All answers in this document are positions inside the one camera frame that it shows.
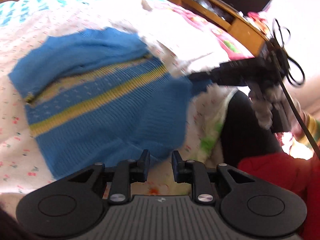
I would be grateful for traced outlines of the white gloved right hand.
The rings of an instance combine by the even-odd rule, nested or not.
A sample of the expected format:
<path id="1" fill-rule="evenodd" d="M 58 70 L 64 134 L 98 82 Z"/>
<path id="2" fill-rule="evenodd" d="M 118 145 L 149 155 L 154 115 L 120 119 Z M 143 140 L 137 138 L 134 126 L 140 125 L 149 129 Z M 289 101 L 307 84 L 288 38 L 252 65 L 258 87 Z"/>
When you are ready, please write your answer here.
<path id="1" fill-rule="evenodd" d="M 249 98 L 258 123 L 263 129 L 270 129 L 273 124 L 273 105 L 282 105 L 285 108 L 287 104 L 287 98 L 280 86 L 273 86 L 262 92 L 258 85 L 252 85 Z"/>

